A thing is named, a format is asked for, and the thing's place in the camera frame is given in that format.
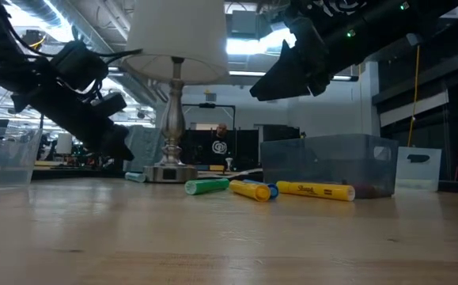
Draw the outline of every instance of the green marker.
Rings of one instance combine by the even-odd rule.
[[[184,185],[188,195],[201,195],[209,192],[225,190],[229,187],[228,179],[190,180]]]

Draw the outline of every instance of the black shirt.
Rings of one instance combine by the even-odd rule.
[[[232,145],[230,144],[230,139],[227,136],[218,137],[214,135],[208,146],[208,151],[212,157],[212,164],[225,165],[226,158],[230,158],[232,155]]]

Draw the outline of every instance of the blue marker cap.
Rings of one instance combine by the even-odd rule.
[[[264,184],[264,185],[267,185],[267,187],[269,187],[269,190],[271,190],[271,197],[269,198],[271,200],[272,199],[276,199],[276,197],[278,197],[278,195],[279,195],[278,186],[276,186],[276,184],[267,184],[267,183],[253,181],[253,180],[249,180],[249,179],[245,179],[245,180],[243,180],[243,182],[251,183],[251,184]]]

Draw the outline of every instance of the metal lamp stand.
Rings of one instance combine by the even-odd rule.
[[[183,58],[172,57],[174,66],[171,91],[161,126],[161,134],[165,138],[163,157],[157,164],[145,167],[144,174],[149,182],[184,183],[197,178],[197,169],[183,164],[180,160],[180,139],[186,129],[181,105],[184,87],[184,81],[181,80],[183,62]]]

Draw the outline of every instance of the lamp base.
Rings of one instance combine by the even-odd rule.
[[[152,165],[144,168],[146,181],[151,183],[185,183],[197,179],[197,169],[189,165]]]

